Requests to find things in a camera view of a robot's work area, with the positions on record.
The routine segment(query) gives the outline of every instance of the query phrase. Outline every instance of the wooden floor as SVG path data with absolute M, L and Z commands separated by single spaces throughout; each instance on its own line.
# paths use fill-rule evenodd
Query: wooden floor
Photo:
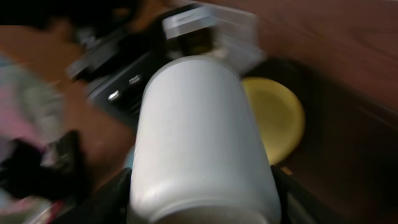
M 389 0 L 212 0 L 255 13 L 259 45 L 268 55 L 294 58 L 364 95 L 398 110 L 398 1 Z M 141 29 L 162 10 L 147 0 Z M 65 128 L 79 129 L 97 185 L 121 168 L 134 142 L 125 125 L 85 100 L 84 84 L 71 83 L 66 66 L 81 54 L 64 40 L 68 26 L 49 33 L 1 26 L 0 51 L 23 63 L 65 96 Z

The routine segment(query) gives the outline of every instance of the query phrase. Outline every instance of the yellow round object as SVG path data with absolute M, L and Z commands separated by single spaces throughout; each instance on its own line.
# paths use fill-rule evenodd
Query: yellow round object
M 243 87 L 259 126 L 270 165 L 285 159 L 304 132 L 304 110 L 288 88 L 266 78 L 245 78 Z

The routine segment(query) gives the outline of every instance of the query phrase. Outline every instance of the white cylindrical container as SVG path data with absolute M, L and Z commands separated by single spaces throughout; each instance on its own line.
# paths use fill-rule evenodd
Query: white cylindrical container
M 279 223 L 280 203 L 238 75 L 206 57 L 161 68 L 142 100 L 130 209 L 151 223 Z

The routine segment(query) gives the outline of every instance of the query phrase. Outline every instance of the yellow lid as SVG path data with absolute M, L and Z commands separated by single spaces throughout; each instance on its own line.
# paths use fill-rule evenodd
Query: yellow lid
M 266 78 L 245 78 L 243 87 L 259 126 L 270 165 L 285 159 L 304 132 L 303 107 L 288 88 Z

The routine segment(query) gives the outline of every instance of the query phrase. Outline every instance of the white plastic bottle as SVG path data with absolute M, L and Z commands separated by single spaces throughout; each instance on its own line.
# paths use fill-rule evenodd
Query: white plastic bottle
M 280 203 L 238 75 L 207 57 L 161 68 L 142 101 L 130 212 L 150 223 L 279 223 Z

